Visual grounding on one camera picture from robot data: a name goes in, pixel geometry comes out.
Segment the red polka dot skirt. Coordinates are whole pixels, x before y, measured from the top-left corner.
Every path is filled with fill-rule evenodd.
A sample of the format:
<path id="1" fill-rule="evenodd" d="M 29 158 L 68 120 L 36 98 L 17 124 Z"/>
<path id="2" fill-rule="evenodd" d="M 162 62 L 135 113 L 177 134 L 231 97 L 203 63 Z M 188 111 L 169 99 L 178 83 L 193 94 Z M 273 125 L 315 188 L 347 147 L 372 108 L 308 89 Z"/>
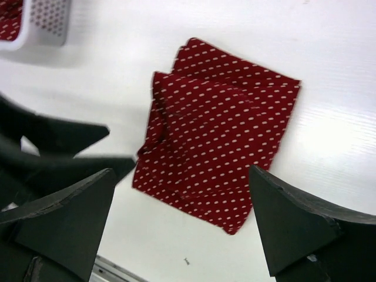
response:
<path id="1" fill-rule="evenodd" d="M 297 79 L 199 38 L 155 72 L 132 186 L 236 234 L 253 207 L 252 165 L 268 170 L 301 88 Z"/>
<path id="2" fill-rule="evenodd" d="M 1 40 L 12 42 L 21 28 L 23 0 L 1 0 L 0 9 Z"/>

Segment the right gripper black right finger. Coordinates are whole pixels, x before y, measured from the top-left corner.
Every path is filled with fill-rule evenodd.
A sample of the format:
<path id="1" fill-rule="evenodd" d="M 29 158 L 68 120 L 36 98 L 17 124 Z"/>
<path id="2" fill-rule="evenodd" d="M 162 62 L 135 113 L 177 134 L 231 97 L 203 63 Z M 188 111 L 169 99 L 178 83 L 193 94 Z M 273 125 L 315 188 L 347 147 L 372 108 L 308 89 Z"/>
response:
<path id="1" fill-rule="evenodd" d="M 258 166 L 249 188 L 276 281 L 375 281 L 375 216 L 300 190 Z"/>

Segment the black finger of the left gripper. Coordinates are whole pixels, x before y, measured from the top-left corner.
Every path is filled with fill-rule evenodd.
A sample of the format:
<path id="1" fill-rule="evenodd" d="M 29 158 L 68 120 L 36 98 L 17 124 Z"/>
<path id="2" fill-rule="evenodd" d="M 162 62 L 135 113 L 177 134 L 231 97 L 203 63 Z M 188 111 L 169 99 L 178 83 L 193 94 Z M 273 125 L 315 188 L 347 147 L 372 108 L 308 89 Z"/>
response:
<path id="1" fill-rule="evenodd" d="M 27 109 L 1 95 L 1 136 L 18 146 L 26 137 L 40 154 L 74 156 L 109 135 L 107 126 L 59 119 Z"/>
<path id="2" fill-rule="evenodd" d="M 1 205 L 26 202 L 69 187 L 103 169 L 112 169 L 119 183 L 135 167 L 129 156 L 37 156 L 20 147 L 1 148 Z"/>

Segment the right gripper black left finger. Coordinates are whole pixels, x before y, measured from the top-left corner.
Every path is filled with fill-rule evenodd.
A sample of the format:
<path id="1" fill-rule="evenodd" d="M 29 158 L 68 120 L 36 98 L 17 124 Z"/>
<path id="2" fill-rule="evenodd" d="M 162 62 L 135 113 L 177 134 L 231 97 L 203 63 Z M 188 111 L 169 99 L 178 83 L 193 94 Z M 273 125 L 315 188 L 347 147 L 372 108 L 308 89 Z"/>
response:
<path id="1" fill-rule="evenodd" d="M 89 281 L 115 186 L 104 169 L 1 212 L 1 281 Z"/>

